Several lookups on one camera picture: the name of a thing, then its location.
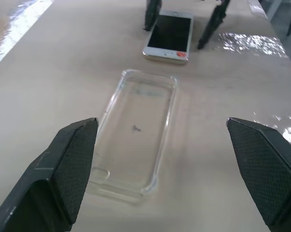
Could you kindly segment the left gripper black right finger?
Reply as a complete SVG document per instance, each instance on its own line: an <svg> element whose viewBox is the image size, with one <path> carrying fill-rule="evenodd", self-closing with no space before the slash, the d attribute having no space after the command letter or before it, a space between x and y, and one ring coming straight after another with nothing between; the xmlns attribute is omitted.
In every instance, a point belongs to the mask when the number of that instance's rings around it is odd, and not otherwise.
<svg viewBox="0 0 291 232"><path fill-rule="evenodd" d="M271 232L291 232L291 144L275 129L226 122L241 177Z"/></svg>

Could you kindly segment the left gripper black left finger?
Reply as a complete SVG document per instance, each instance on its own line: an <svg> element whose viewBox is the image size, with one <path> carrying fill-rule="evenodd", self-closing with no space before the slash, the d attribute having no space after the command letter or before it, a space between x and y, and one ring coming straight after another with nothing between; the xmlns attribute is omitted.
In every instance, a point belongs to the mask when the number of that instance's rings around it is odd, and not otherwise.
<svg viewBox="0 0 291 232"><path fill-rule="evenodd" d="M70 232L87 188L98 119L58 131L0 206L0 232Z"/></svg>

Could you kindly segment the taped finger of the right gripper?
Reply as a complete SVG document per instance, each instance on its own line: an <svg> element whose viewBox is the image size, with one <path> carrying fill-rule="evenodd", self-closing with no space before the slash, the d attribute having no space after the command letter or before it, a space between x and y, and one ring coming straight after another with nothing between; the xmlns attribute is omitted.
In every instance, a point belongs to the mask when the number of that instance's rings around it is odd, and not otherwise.
<svg viewBox="0 0 291 232"><path fill-rule="evenodd" d="M162 0L146 0L144 30L150 31L160 13Z"/></svg>
<svg viewBox="0 0 291 232"><path fill-rule="evenodd" d="M223 23L223 19L226 17L226 10L231 0L221 0L221 4L217 5L199 39L197 49L201 50L209 42L211 36L215 30Z"/></svg>

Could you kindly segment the white gold smartphone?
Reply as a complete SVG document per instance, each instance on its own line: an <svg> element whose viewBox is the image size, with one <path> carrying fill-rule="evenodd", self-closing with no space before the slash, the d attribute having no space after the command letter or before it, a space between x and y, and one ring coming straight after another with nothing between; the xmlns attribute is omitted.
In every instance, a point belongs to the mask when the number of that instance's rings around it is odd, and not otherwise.
<svg viewBox="0 0 291 232"><path fill-rule="evenodd" d="M193 33L194 15L162 10L143 48L145 59L185 65Z"/></svg>

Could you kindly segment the clear plastic phone case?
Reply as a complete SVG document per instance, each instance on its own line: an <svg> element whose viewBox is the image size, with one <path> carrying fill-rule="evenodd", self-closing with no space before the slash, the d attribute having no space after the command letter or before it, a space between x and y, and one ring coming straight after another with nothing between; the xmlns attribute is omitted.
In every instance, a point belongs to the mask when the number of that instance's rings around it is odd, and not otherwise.
<svg viewBox="0 0 291 232"><path fill-rule="evenodd" d="M156 186L177 81L125 70L99 122L87 191L138 203Z"/></svg>

